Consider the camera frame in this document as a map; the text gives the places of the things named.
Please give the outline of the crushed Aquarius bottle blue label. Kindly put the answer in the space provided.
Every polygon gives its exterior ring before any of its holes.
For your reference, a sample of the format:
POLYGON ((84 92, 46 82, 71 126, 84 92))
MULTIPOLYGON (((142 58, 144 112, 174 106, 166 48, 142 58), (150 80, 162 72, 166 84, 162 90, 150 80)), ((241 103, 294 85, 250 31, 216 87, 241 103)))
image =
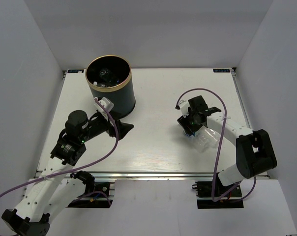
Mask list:
POLYGON ((107 82, 93 82, 93 85, 98 87, 98 88, 110 88, 111 87, 111 84, 110 83, 107 83, 107 82))

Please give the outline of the clear bottle dark blue label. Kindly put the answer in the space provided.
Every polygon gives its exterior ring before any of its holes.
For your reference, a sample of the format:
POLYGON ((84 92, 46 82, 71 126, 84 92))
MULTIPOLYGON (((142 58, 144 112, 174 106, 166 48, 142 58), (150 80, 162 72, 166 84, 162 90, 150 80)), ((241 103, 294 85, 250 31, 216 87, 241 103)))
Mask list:
POLYGON ((111 86, 119 83, 119 78, 108 68, 102 68, 98 74, 100 81, 103 83, 110 84, 111 86))

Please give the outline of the clear bottle green-blue label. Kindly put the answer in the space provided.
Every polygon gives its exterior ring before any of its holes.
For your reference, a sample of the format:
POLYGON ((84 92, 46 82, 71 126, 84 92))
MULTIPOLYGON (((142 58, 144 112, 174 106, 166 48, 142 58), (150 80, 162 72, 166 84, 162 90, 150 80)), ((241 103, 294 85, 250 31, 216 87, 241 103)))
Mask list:
POLYGON ((185 131, 183 131, 183 134, 198 152, 202 153, 210 148, 210 136, 206 131, 197 131, 192 135, 188 135, 185 131))

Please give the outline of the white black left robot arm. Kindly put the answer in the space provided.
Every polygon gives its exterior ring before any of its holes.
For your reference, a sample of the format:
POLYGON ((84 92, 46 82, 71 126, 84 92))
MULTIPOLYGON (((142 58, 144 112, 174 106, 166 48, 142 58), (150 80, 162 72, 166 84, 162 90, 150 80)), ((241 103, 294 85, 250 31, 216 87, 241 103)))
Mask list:
POLYGON ((91 118, 82 110, 71 112, 41 177, 30 181, 28 194, 13 209, 6 209, 2 220, 19 236, 45 236, 64 208, 95 192, 94 176, 75 168, 86 151, 85 143, 105 132, 119 141, 133 127, 106 112, 98 111, 91 118))

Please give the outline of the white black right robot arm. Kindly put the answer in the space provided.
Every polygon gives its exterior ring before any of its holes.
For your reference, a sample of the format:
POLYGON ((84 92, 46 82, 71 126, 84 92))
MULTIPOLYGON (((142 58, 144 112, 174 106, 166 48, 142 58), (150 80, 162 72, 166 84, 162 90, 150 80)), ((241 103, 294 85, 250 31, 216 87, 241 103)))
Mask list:
POLYGON ((277 166, 269 134, 263 130, 243 127, 227 118, 217 107, 208 107, 202 96, 180 101, 176 105, 182 116, 178 123, 189 136, 196 136, 201 128, 218 132, 236 148, 236 163, 222 171, 213 184, 214 192, 225 196, 231 185, 250 179, 277 166))

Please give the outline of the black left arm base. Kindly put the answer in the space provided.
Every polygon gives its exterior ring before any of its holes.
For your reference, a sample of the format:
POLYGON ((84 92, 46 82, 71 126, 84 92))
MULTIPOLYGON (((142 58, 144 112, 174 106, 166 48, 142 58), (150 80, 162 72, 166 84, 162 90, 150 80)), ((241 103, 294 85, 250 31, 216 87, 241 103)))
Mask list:
POLYGON ((73 200, 68 208, 110 208, 114 199, 114 182, 95 182, 93 192, 73 200))

